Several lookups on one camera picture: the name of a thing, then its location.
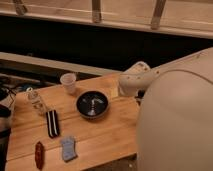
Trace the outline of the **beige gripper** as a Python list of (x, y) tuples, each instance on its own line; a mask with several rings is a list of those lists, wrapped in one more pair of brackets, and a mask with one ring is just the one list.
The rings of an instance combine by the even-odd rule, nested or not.
[(118, 94), (135, 96), (139, 90), (146, 90), (155, 78), (155, 70), (143, 61), (136, 62), (118, 78)]

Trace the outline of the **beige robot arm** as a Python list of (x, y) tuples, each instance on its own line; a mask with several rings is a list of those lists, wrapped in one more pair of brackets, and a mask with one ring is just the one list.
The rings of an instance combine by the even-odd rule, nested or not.
[(144, 93), (138, 171), (213, 171), (213, 47), (155, 68), (138, 62), (119, 76), (118, 91)]

